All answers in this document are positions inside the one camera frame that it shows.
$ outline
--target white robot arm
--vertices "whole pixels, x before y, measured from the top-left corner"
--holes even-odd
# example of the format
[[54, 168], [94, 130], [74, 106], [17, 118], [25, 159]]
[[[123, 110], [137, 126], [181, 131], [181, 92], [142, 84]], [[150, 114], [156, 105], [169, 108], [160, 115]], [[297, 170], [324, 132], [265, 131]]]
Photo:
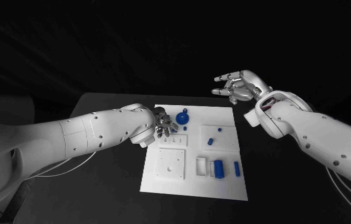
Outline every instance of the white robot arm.
[[293, 93], [273, 91], [248, 70], [218, 76], [214, 81], [227, 81], [224, 89], [212, 89], [211, 93], [228, 96], [234, 105], [237, 100], [257, 100], [244, 114], [250, 125], [260, 124], [275, 139], [288, 134], [301, 151], [351, 180], [351, 126], [311, 112]]
[[[163, 108], [153, 112], [140, 104], [120, 109], [24, 126], [0, 125], [0, 201], [22, 180], [42, 167], [117, 145], [129, 138], [146, 147], [153, 132], [168, 137], [178, 126]], [[9, 152], [15, 150], [12, 162]]]

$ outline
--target blue object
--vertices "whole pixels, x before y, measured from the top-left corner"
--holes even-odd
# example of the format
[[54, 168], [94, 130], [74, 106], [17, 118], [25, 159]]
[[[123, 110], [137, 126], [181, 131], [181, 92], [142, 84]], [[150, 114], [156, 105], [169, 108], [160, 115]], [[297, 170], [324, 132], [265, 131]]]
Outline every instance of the blue object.
[[240, 169], [238, 169], [238, 163], [234, 162], [234, 168], [235, 168], [235, 176], [240, 177]]
[[214, 164], [214, 178], [224, 178], [222, 161], [217, 159], [212, 162], [212, 164]]
[[182, 112], [176, 114], [175, 121], [179, 125], [183, 125], [188, 123], [188, 110], [183, 108]]
[[208, 139], [206, 145], [212, 144], [212, 138]]

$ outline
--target dark table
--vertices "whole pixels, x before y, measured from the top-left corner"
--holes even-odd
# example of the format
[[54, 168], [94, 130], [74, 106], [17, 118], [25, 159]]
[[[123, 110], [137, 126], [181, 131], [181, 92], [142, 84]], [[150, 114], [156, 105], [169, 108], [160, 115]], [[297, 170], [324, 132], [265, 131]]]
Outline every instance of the dark table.
[[[86, 93], [71, 117], [140, 103], [229, 107], [227, 99]], [[242, 114], [254, 102], [232, 106], [248, 201], [140, 193], [146, 149], [126, 140], [99, 151], [67, 174], [37, 178], [14, 223], [342, 223], [346, 205], [323, 166], [290, 136], [275, 140], [251, 128]], [[73, 168], [87, 155], [50, 171]]]

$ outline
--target white cable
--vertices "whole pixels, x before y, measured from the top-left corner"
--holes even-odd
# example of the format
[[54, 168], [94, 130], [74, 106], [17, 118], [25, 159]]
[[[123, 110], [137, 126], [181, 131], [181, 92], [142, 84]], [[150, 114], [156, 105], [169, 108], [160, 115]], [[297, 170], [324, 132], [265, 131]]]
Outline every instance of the white cable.
[[340, 180], [340, 178], [339, 178], [339, 176], [337, 176], [337, 174], [334, 173], [334, 175], [336, 175], [336, 178], [337, 178], [337, 180], [340, 181], [340, 183], [342, 183], [342, 185], [343, 185], [343, 187], [347, 189], [347, 191], [351, 192], [351, 189], [349, 189], [349, 187], [345, 185], [345, 183], [343, 183], [343, 181]]
[[[93, 157], [94, 153], [96, 153], [96, 152], [93, 152], [93, 154], [91, 154], [91, 155], [88, 156], [88, 158], [83, 161], [83, 163]], [[60, 176], [60, 175], [68, 173], [70, 171], [73, 171], [80, 165], [77, 165], [73, 169], [70, 169], [68, 171], [65, 171], [65, 172], [63, 172], [63, 173], [60, 173], [60, 174], [57, 174], [57, 175], [50, 175], [50, 176], [35, 176], [35, 177], [55, 177], [55, 176]]]
[[28, 177], [27, 179], [37, 177], [38, 175], [41, 175], [42, 173], [45, 173], [47, 171], [50, 171], [51, 169], [54, 169], [55, 167], [58, 167], [61, 164], [64, 164], [71, 158], [68, 158], [67, 160], [64, 160], [63, 162], [60, 162], [57, 165], [54, 165], [50, 169], [44, 170], [42, 172], [40, 172], [37, 175]]
[[340, 192], [340, 190], [339, 190], [339, 188], [337, 188], [337, 185], [336, 185], [336, 183], [334, 183], [334, 181], [333, 181], [333, 179], [332, 179], [332, 177], [330, 177], [330, 173], [329, 173], [329, 169], [327, 169], [327, 167], [324, 167], [324, 169], [326, 169], [326, 172], [327, 172], [330, 181], [332, 181], [332, 183], [333, 183], [333, 185], [334, 185], [334, 187], [336, 187], [336, 189], [337, 189], [337, 192], [340, 193], [340, 195], [342, 195], [343, 199], [346, 200], [347, 204], [351, 205], [351, 202], [349, 202], [349, 200], [346, 199], [343, 193]]

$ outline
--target black background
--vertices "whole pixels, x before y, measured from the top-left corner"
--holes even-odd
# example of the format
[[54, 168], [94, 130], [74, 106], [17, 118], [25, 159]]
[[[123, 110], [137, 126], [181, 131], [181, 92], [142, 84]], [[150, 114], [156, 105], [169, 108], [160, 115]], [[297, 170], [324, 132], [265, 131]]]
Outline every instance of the black background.
[[2, 92], [41, 122], [84, 92], [215, 97], [212, 78], [247, 69], [351, 124], [349, 2], [1, 0]]

